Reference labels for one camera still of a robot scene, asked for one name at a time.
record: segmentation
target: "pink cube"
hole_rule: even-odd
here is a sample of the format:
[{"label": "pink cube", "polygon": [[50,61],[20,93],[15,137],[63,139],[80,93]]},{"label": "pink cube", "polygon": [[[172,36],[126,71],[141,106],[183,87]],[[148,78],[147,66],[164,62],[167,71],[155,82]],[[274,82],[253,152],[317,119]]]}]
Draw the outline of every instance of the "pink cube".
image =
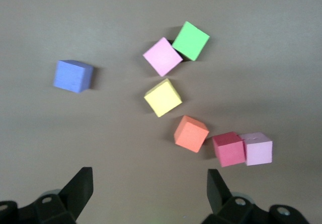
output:
[{"label": "pink cube", "polygon": [[244,140],[246,165],[260,165],[272,162],[273,142],[261,132],[239,135]]},{"label": "pink cube", "polygon": [[245,162],[244,143],[235,132],[214,136],[212,141],[222,167]]},{"label": "pink cube", "polygon": [[143,57],[161,77],[165,76],[183,60],[165,37],[144,53]]}]

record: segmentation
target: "orange cube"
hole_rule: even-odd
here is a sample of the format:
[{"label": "orange cube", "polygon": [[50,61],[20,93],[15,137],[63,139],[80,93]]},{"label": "orange cube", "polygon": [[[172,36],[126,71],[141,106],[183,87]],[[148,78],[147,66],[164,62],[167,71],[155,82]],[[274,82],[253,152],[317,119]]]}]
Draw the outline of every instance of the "orange cube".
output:
[{"label": "orange cube", "polygon": [[209,130],[204,123],[191,117],[183,116],[175,132],[175,143],[197,153],[208,133]]}]

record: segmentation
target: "screw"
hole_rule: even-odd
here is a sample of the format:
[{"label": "screw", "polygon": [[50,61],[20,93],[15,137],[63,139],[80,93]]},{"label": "screw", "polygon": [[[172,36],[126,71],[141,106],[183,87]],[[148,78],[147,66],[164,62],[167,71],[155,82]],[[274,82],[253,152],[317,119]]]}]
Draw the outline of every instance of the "screw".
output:
[{"label": "screw", "polygon": [[235,202],[237,205],[246,205],[246,202],[241,198],[237,198]]},{"label": "screw", "polygon": [[291,213],[289,212],[288,209],[284,208],[284,207],[279,207],[277,208],[277,211],[281,214],[281,215],[291,215]]},{"label": "screw", "polygon": [[5,209],[7,209],[8,208],[8,206],[7,205],[0,205],[0,211],[3,211],[3,210],[5,210]]},{"label": "screw", "polygon": [[52,200],[51,197],[46,197],[41,202],[45,204],[45,203],[51,202],[51,200]]}]

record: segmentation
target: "foam cube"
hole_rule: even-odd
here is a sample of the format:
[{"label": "foam cube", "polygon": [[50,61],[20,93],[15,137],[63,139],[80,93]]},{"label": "foam cube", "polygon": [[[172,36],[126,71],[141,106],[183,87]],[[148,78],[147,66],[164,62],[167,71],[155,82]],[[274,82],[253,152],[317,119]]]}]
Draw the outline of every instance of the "foam cube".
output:
[{"label": "foam cube", "polygon": [[174,135],[175,143],[197,153],[208,133],[209,130],[204,123],[189,116],[183,116]]},{"label": "foam cube", "polygon": [[145,100],[158,117],[182,103],[179,94],[169,79],[165,79],[144,95]]},{"label": "foam cube", "polygon": [[235,132],[214,136],[212,141],[222,167],[245,162],[244,143]]},{"label": "foam cube", "polygon": [[239,135],[244,141],[246,165],[260,165],[272,162],[273,142],[261,132]]},{"label": "foam cube", "polygon": [[59,60],[53,85],[80,93],[91,86],[94,67],[76,60]]},{"label": "foam cube", "polygon": [[166,38],[159,40],[144,53],[143,57],[161,77],[165,76],[183,60]]},{"label": "foam cube", "polygon": [[195,61],[209,38],[209,35],[191,23],[185,22],[172,47]]}]

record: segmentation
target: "green cube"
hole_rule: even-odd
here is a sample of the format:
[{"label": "green cube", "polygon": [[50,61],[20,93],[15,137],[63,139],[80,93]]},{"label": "green cube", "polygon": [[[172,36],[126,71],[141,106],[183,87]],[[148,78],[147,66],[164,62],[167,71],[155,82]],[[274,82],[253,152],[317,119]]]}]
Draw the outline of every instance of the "green cube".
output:
[{"label": "green cube", "polygon": [[189,59],[195,61],[207,43],[209,35],[189,22],[185,22],[172,47]]}]

